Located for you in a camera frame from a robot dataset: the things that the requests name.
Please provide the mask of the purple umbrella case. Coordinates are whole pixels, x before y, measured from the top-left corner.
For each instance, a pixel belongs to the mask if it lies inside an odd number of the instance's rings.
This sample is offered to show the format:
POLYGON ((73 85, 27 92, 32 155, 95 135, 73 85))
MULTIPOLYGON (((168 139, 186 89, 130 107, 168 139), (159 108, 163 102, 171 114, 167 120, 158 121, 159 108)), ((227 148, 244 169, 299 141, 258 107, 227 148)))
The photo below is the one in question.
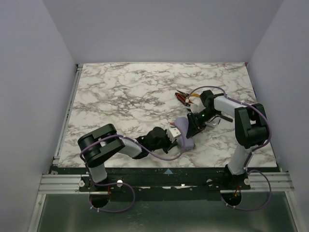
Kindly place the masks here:
POLYGON ((180 136, 176 138, 178 146, 184 150, 193 149, 195 146, 194 139, 192 137, 186 138, 189 126, 188 119, 186 117, 179 117, 174 121, 174 125, 181 133, 180 136))

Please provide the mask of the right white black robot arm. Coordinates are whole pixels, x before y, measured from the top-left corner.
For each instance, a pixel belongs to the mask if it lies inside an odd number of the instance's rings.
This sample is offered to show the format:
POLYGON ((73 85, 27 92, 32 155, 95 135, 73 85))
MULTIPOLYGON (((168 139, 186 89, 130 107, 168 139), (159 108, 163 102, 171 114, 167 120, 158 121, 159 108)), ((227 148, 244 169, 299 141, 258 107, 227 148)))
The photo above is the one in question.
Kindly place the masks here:
POLYGON ((271 129, 268 124, 262 104, 247 104, 237 101, 226 95, 214 94, 210 90, 200 95, 203 109, 196 113, 193 109, 187 114, 187 138, 202 132, 206 122, 220 116, 227 121, 234 121, 235 138, 238 143, 230 162, 225 166, 222 186, 235 186, 246 178, 248 164, 253 152, 264 147, 271 138, 271 129))

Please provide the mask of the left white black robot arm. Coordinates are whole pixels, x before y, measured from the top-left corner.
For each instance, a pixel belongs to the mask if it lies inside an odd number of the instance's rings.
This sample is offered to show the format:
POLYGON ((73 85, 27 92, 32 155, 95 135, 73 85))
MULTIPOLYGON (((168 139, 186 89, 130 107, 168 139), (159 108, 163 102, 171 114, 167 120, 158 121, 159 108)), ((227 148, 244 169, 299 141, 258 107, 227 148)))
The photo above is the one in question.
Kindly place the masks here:
POLYGON ((146 135, 129 140, 119 136, 113 124, 106 124, 78 139, 82 160, 93 181, 98 184, 107 178, 104 163, 116 153, 140 160, 156 150, 162 149, 168 153, 176 145, 161 127, 155 127, 146 135))

